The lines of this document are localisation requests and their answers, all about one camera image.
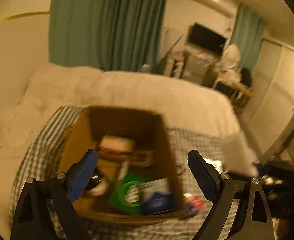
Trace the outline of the gray white checkered cloth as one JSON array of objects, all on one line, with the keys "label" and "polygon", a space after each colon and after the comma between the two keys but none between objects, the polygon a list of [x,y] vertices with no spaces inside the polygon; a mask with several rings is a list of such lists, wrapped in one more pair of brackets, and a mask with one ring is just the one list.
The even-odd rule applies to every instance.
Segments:
[{"label": "gray white checkered cloth", "polygon": [[237,182],[222,140],[150,111],[63,106],[30,144],[12,190],[12,239],[218,239]]}]

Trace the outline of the clear floss pick container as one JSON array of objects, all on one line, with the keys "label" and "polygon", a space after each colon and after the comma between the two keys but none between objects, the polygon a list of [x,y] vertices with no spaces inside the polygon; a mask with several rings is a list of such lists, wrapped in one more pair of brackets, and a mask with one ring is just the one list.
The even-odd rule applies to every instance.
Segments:
[{"label": "clear floss pick container", "polygon": [[204,202],[198,197],[191,193],[183,194],[185,199],[185,209],[183,212],[183,219],[191,219],[200,214],[204,209]]}]

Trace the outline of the black wall television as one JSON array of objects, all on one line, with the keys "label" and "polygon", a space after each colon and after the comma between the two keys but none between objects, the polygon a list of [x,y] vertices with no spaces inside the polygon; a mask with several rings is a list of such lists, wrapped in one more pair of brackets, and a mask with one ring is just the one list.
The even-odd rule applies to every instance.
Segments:
[{"label": "black wall television", "polygon": [[222,55],[227,39],[216,32],[194,23],[188,35],[188,43]]}]

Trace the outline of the beige carton in box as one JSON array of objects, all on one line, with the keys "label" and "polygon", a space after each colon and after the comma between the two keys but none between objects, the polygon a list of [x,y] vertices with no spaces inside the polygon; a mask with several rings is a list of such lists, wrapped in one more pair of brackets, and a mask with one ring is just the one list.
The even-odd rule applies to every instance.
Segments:
[{"label": "beige carton in box", "polygon": [[129,161],[135,150],[133,139],[104,135],[97,147],[99,171],[114,183],[118,180],[123,162]]}]

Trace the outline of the green round label pack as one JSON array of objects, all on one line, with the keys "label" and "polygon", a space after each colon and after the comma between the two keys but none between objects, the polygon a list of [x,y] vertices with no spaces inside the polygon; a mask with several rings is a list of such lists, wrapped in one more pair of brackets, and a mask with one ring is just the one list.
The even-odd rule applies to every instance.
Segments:
[{"label": "green round label pack", "polygon": [[140,186],[146,182],[147,180],[144,177],[128,173],[115,186],[108,204],[124,214],[141,215]]}]

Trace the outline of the blue white packet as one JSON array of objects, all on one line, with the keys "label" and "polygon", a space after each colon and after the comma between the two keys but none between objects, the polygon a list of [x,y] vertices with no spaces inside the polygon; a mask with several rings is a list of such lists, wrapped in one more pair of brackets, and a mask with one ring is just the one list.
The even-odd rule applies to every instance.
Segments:
[{"label": "blue white packet", "polygon": [[168,178],[143,183],[139,189],[143,215],[156,215],[172,211],[173,202]]}]

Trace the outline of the white louvered wardrobe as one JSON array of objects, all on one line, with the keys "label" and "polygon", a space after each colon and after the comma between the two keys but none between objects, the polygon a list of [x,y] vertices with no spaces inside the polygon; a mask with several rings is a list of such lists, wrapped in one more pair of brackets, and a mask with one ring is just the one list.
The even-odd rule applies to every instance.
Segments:
[{"label": "white louvered wardrobe", "polygon": [[253,95],[242,118],[264,154],[294,114],[294,48],[264,39],[252,78]]}]

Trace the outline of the black backpack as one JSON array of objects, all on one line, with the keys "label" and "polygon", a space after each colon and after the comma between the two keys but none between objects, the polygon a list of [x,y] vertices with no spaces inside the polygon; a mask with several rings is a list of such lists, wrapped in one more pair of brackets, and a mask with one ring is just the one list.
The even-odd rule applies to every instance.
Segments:
[{"label": "black backpack", "polygon": [[248,88],[250,88],[252,86],[251,72],[246,67],[241,69],[241,81],[240,82]]}]

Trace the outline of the white vanity mirror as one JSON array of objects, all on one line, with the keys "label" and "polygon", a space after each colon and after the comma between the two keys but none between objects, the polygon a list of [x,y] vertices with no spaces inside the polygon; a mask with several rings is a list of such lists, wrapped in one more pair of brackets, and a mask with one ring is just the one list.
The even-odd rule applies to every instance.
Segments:
[{"label": "white vanity mirror", "polygon": [[241,57],[239,48],[235,43],[233,43],[224,50],[219,61],[219,67],[222,70],[234,69],[239,65],[240,60]]}]

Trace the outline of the white air conditioner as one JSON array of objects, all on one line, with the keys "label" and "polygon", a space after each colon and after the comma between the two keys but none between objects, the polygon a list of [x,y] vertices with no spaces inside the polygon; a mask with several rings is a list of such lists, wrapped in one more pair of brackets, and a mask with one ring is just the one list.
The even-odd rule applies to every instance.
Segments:
[{"label": "white air conditioner", "polygon": [[194,0],[231,18],[236,15],[238,5],[229,0]]}]

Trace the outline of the cream bed blanket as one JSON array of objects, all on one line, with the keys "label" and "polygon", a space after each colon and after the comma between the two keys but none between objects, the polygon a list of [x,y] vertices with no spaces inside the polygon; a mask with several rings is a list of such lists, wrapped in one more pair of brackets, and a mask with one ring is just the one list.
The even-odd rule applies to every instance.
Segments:
[{"label": "cream bed blanket", "polygon": [[188,81],[50,63],[32,75],[0,70],[0,235],[4,239],[10,236],[10,193],[18,167],[41,128],[64,105],[152,110],[169,126],[220,138],[241,131],[226,96]]}]

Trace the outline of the green curtain right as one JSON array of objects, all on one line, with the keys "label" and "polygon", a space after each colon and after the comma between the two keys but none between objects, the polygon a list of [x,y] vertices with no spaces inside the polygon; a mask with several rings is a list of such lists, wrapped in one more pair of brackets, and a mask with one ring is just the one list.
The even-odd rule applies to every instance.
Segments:
[{"label": "green curtain right", "polygon": [[231,44],[236,44],[240,52],[238,68],[254,70],[259,53],[265,21],[245,4],[240,4],[236,14]]}]

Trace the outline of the gray drawer cabinet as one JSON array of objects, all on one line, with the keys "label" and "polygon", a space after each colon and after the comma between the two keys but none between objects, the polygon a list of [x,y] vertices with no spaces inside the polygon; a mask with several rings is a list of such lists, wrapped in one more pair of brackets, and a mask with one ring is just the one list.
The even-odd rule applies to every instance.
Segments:
[{"label": "gray drawer cabinet", "polygon": [[218,61],[216,55],[187,52],[182,78],[187,80],[194,77],[202,77],[207,71],[208,66],[216,61]]}]

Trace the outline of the green curtain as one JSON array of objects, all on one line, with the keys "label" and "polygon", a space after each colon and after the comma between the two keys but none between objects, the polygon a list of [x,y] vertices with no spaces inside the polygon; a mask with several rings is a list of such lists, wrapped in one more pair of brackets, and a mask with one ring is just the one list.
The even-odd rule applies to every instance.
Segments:
[{"label": "green curtain", "polygon": [[159,73],[167,0],[51,0],[49,60],[65,67]]},{"label": "green curtain", "polygon": [[254,70],[259,53],[265,21],[245,4],[240,4],[236,14],[231,44],[236,44],[240,52],[238,68]]}]

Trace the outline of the brown cardboard box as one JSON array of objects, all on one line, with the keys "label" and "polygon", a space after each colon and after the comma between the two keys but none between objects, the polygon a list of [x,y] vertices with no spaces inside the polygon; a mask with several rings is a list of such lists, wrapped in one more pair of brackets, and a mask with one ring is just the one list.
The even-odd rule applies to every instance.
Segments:
[{"label": "brown cardboard box", "polygon": [[[114,183],[109,182],[96,167],[82,196],[73,202],[77,214],[91,220],[127,225],[156,224],[179,217],[183,213],[185,200],[163,118],[157,113],[128,108],[85,108],[76,123],[68,129],[59,171],[67,171],[81,160],[87,150],[97,152],[104,135],[133,139],[135,150],[130,160],[123,162],[118,180]],[[111,207],[108,200],[115,186],[128,173],[142,176],[147,182],[168,178],[172,211],[156,215],[128,215]]]}]

